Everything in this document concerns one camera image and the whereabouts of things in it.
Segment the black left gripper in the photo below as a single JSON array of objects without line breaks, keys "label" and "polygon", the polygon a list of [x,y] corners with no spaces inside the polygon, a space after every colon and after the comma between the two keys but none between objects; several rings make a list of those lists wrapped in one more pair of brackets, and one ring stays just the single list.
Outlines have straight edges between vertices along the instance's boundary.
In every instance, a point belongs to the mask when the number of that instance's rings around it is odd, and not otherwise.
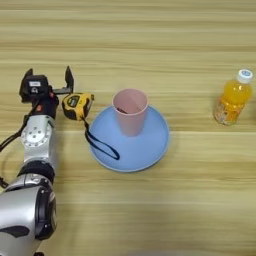
[{"label": "black left gripper", "polygon": [[30,116],[35,115],[46,115],[51,118],[56,118],[56,111],[59,105],[59,99],[56,95],[72,94],[74,90],[74,78],[70,67],[66,68],[65,71],[65,82],[66,86],[54,89],[53,92],[48,92],[44,95],[31,94],[30,89],[30,79],[33,75],[33,70],[29,69],[20,85],[19,95],[23,103],[31,103],[32,110],[30,111]]}]

